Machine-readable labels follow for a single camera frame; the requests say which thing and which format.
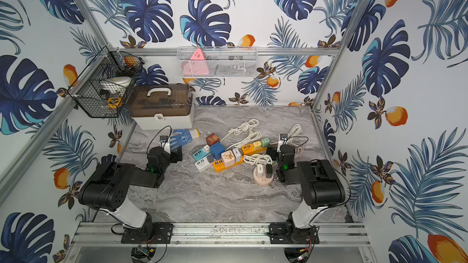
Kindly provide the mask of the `orange power strip front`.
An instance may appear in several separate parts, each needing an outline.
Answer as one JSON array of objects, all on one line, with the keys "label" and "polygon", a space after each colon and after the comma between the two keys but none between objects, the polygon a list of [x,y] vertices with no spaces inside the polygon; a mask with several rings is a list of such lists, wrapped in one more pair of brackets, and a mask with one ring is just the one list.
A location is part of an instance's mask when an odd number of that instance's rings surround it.
[{"label": "orange power strip front", "polygon": [[235,167],[235,166],[237,166],[237,165],[240,165],[240,164],[242,164],[242,163],[243,163],[243,156],[241,156],[239,162],[237,162],[237,163],[235,163],[235,164],[233,164],[233,165],[231,165],[231,166],[228,166],[228,167],[225,166],[225,164],[223,163],[222,160],[218,160],[218,161],[214,161],[214,162],[213,162],[213,169],[214,169],[214,171],[215,171],[216,173],[220,173],[220,172],[222,172],[222,171],[225,171],[225,170],[227,170],[227,169],[233,168],[233,167]]}]

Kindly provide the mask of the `brown lid storage box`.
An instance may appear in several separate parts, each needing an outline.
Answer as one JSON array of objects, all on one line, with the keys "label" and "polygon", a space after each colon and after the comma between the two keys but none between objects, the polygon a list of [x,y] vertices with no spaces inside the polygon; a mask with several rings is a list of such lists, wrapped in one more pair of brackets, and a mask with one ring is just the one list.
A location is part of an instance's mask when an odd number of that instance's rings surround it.
[{"label": "brown lid storage box", "polygon": [[127,102],[132,119],[143,130],[191,129],[195,107],[187,84],[137,85]]}]

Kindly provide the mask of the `white mesh wall shelf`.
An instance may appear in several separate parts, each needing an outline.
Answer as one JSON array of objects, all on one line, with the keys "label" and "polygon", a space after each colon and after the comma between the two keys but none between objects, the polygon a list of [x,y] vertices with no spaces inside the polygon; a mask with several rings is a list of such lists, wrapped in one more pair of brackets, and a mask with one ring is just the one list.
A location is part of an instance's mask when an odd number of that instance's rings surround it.
[{"label": "white mesh wall shelf", "polygon": [[179,47],[177,60],[180,67],[183,61],[190,59],[197,48],[203,50],[210,74],[190,78],[243,78],[251,77],[257,72],[258,51],[256,47]]}]

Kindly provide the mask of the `white USB socket strip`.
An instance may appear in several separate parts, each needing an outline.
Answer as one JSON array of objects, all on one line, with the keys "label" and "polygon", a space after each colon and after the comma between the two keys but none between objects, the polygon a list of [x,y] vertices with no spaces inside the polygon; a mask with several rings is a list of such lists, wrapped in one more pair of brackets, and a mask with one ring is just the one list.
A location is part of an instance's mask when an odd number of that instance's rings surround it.
[{"label": "white USB socket strip", "polygon": [[208,169],[210,166],[212,166],[214,161],[215,160],[212,154],[209,154],[203,157],[202,159],[200,159],[199,161],[195,162],[195,167],[197,168],[199,172],[202,172]]}]

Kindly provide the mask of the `white 66W charger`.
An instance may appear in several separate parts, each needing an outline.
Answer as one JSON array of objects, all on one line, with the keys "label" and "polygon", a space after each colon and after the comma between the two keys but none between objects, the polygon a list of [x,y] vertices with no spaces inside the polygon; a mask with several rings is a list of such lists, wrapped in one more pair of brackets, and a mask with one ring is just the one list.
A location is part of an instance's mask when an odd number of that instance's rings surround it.
[{"label": "white 66W charger", "polygon": [[242,154],[240,152],[240,150],[238,148],[234,148],[232,150],[233,154],[234,154],[234,157],[235,157],[235,163],[239,163],[241,161],[241,158],[242,158]]}]

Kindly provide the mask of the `teal USB socket strip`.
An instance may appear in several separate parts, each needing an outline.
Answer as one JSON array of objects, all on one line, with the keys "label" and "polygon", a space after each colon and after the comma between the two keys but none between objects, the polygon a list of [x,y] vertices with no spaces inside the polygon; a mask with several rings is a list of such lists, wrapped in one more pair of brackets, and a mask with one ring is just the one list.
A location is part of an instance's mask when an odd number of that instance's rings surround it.
[{"label": "teal USB socket strip", "polygon": [[192,157],[195,159],[195,161],[199,161],[203,158],[205,158],[207,155],[210,154],[210,146],[205,145],[203,148],[199,149],[195,153],[193,153]]}]

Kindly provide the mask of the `blue work glove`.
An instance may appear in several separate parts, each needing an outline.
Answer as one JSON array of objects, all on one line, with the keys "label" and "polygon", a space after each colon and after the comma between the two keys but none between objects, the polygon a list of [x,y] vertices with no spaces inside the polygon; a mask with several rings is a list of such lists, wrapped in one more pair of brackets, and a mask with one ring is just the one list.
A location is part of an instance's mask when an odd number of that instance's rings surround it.
[{"label": "blue work glove", "polygon": [[200,137],[201,134],[198,129],[176,129],[169,137],[170,150],[174,152],[179,147],[185,147],[193,140]]}]

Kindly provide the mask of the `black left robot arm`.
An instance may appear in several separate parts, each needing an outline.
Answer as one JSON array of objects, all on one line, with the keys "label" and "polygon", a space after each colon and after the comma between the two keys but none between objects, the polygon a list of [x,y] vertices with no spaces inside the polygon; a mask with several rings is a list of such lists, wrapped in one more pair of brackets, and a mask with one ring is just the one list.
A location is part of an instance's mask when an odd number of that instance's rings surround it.
[{"label": "black left robot arm", "polygon": [[183,160],[182,148],[165,151],[154,147],[147,153],[147,165],[141,169],[134,164],[102,160],[78,194],[79,203],[102,211],[129,229],[142,229],[149,225],[149,215],[127,197],[131,186],[157,189],[169,165]]}]

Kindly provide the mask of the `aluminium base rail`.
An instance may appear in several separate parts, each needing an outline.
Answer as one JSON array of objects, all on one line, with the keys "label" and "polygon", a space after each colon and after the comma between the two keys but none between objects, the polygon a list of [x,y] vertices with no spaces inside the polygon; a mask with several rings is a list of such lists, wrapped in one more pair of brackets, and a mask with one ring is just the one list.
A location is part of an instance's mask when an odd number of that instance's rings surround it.
[{"label": "aluminium base rail", "polygon": [[143,246],[162,247],[370,247],[360,223],[316,223],[310,235],[295,243],[286,237],[280,223],[173,223],[156,225],[156,232]]}]

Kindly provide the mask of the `round pink power socket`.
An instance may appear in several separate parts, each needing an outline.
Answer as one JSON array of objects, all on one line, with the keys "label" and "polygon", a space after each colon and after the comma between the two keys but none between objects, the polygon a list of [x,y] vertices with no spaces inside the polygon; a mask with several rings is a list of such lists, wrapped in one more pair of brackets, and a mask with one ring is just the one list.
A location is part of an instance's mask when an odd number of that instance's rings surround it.
[{"label": "round pink power socket", "polygon": [[269,186],[272,181],[273,181],[273,178],[274,178],[274,174],[273,174],[273,177],[271,179],[267,179],[266,178],[266,173],[265,173],[265,165],[264,166],[264,173],[263,173],[263,176],[262,177],[258,177],[257,176],[257,167],[254,169],[254,172],[253,172],[253,178],[254,178],[254,181],[255,183],[258,185],[258,186]]}]

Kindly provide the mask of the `green plug adapter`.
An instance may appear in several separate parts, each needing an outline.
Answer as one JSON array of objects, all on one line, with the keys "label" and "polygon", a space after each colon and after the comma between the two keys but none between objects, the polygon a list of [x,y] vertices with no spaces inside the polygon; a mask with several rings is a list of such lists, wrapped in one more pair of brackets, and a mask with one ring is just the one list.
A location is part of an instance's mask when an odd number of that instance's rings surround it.
[{"label": "green plug adapter", "polygon": [[261,142],[261,146],[264,148],[268,147],[270,144],[269,138],[263,138],[260,142]]}]

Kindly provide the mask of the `pink triangle item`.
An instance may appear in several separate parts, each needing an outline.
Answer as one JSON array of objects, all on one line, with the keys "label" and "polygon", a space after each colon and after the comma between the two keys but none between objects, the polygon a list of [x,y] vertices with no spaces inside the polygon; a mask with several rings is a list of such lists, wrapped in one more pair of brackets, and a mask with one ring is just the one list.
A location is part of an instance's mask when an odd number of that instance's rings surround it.
[{"label": "pink triangle item", "polygon": [[200,77],[210,74],[203,50],[197,48],[189,60],[182,62],[182,74],[184,77]]}]

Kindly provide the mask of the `yellow plug adapter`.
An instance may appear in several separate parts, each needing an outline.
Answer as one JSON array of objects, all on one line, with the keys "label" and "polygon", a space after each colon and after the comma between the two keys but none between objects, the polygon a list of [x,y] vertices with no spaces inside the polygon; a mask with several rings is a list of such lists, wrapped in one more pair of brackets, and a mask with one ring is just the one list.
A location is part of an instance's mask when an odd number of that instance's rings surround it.
[{"label": "yellow plug adapter", "polygon": [[253,150],[254,151],[261,150],[263,148],[261,141],[256,141],[252,145],[253,145]]}]

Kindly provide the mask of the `orange power strip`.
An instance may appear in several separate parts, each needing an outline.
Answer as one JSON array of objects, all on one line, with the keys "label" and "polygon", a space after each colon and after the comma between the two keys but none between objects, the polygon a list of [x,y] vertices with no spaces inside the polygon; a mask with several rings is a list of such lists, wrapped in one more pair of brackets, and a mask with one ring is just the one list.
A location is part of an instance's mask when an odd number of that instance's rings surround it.
[{"label": "orange power strip", "polygon": [[235,166],[237,166],[237,165],[240,165],[240,164],[242,164],[242,163],[243,163],[243,156],[241,156],[239,162],[237,162],[237,163],[235,163],[235,164],[233,164],[233,165],[231,165],[231,166],[228,166],[228,167],[225,166],[225,164],[223,163],[222,160],[218,160],[218,161],[214,161],[214,162],[213,162],[213,169],[214,169],[214,171],[215,171],[216,173],[220,173],[220,172],[222,172],[222,171],[225,171],[225,170],[227,170],[227,169],[233,168],[233,167],[235,167]]},{"label": "orange power strip", "polygon": [[243,155],[254,155],[254,154],[258,154],[258,153],[265,153],[267,148],[262,148],[261,150],[257,150],[257,151],[254,151],[254,147],[252,145],[253,143],[251,144],[247,144],[245,146],[243,146],[241,148],[241,151],[242,151],[242,154]]}]

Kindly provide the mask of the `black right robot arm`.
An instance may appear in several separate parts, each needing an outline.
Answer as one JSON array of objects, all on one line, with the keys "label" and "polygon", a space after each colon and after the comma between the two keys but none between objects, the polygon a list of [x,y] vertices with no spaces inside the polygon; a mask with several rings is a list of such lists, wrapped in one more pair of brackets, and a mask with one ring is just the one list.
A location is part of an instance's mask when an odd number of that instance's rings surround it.
[{"label": "black right robot arm", "polygon": [[301,187],[301,204],[288,216],[293,230],[310,228],[325,210],[345,202],[345,188],[328,160],[295,161],[295,148],[288,144],[280,150],[269,147],[266,154],[277,163],[276,178],[281,183]]}]

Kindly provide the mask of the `white plug adapter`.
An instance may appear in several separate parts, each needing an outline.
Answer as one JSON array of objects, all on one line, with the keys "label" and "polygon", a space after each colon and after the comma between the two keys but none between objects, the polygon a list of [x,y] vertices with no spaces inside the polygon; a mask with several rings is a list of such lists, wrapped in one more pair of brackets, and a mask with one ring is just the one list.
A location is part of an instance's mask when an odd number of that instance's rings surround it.
[{"label": "white plug adapter", "polygon": [[264,173],[264,166],[262,164],[257,165],[257,176],[262,177]]}]

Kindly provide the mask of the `orange power strip rear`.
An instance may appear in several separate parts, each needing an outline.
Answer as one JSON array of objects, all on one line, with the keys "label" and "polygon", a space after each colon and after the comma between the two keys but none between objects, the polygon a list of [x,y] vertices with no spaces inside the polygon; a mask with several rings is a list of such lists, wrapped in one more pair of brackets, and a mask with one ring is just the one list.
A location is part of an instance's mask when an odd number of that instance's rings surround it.
[{"label": "orange power strip rear", "polygon": [[247,144],[245,146],[243,146],[241,148],[241,151],[242,151],[242,154],[243,155],[254,155],[254,154],[258,154],[258,153],[265,153],[267,148],[262,148],[261,150],[257,150],[257,151],[254,151],[254,147],[252,145],[253,143],[251,144]]}]

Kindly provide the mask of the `red cube socket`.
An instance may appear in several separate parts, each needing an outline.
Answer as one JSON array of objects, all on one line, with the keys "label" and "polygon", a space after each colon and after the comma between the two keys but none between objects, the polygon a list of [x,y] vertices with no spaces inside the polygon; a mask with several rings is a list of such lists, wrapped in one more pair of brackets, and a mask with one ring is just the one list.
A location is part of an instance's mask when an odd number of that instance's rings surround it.
[{"label": "red cube socket", "polygon": [[219,136],[215,133],[211,133],[210,135],[208,135],[205,140],[207,145],[210,147],[220,141]]}]

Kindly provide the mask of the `blue cube socket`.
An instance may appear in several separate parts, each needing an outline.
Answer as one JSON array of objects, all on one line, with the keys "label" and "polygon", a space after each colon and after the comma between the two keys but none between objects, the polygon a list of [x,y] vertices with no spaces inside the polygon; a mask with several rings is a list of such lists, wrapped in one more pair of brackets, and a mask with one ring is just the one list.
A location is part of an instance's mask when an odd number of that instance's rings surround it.
[{"label": "blue cube socket", "polygon": [[225,147],[220,143],[217,142],[210,146],[210,153],[213,156],[214,160],[220,160],[222,153],[225,152]]}]

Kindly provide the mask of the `black plug adapter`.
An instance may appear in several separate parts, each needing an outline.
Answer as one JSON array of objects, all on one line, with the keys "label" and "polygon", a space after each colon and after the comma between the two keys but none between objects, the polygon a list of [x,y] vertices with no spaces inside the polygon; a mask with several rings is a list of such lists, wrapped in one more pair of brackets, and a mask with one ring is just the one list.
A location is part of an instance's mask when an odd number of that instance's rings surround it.
[{"label": "black plug adapter", "polygon": [[265,166],[265,173],[267,179],[271,179],[273,177],[273,166],[271,164],[267,164]]}]

